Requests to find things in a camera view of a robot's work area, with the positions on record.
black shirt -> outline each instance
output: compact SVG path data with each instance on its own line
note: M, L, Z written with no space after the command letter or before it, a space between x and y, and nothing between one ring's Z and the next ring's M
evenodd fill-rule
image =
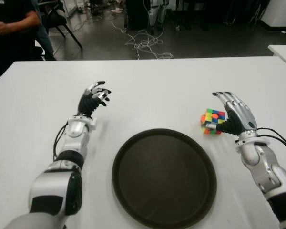
M35 11L31 0L0 0L0 21L4 23L18 22L25 18L25 15ZM16 34L0 35L0 43L12 41Z

chair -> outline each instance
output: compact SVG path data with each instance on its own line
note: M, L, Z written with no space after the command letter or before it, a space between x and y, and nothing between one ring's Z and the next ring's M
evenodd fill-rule
M65 38L65 34L60 30L59 26L65 27L65 29L68 31L68 33L73 37L75 42L78 44L78 46L82 49L81 43L77 40L77 38L74 36L72 31L67 26L67 20L65 17L58 14L57 10L61 10L65 12L63 9L63 3L60 0L54 0L54 1L39 1L39 8L41 12L44 12L45 15L41 16L42 24L46 28L47 33L49 32L50 28L56 28L58 32Z

person's hand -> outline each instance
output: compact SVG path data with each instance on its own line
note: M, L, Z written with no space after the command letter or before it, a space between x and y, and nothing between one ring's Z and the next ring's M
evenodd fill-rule
M12 32L10 24L0 21L0 35L7 35Z

robot finger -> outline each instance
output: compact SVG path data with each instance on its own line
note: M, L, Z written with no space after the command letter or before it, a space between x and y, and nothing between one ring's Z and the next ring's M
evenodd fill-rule
M246 106L246 104L240 98L238 98L235 94L230 93L230 95L240 106Z
M90 85L87 90L89 90L90 92L93 91L94 88L96 88L98 85L103 85L105 84L105 81L98 81L98 82L95 82L93 83L92 85Z
M213 92L212 95L217 96L220 101L226 106L227 102L229 101L225 96L223 92Z
M224 96L234 105L233 101L235 101L235 100L234 100L234 98L231 96L231 93L229 93L229 92L224 92Z
M98 93L94 94L92 96L92 99L99 98L101 101L103 101L107 97L108 94L109 94L109 92L107 90L104 90L102 92L98 92Z
M94 94L96 94L96 93L98 93L98 92L103 92L103 91L108 91L109 94L111 93L110 90L105 89L105 88L94 88L94 89L91 91L91 94L94 95Z

white cable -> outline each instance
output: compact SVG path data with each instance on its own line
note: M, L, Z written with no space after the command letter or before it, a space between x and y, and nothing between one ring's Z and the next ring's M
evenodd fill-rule
M150 24L150 20L149 20L149 12L144 4L144 0L143 0L143 6L144 8L146 9L146 12L148 14L148 25ZM140 55L139 55L139 50L142 51L142 52L147 52L147 53L150 53L152 55L155 56L156 59L171 59L173 58L174 56L169 53L169 52L165 52L165 53L155 53L151 46L153 45L157 45L157 44L163 44L163 40L159 39L163 33L164 33L164 12L162 14L162 33L158 36L158 37L154 37L150 34L148 34L148 32L146 30L140 30L137 32L136 35L134 36L131 36L127 33L125 33L123 31L123 29L121 28L118 28L114 25L114 23L112 23L113 27L120 30L121 33L123 34L126 34L127 36L130 37L130 39L125 43L125 45L133 45L133 47L137 50L137 55L138 55L138 60L140 59ZM147 35L147 39L146 40L140 40L140 42L137 44L136 42L136 37L137 36L140 36L140 35Z

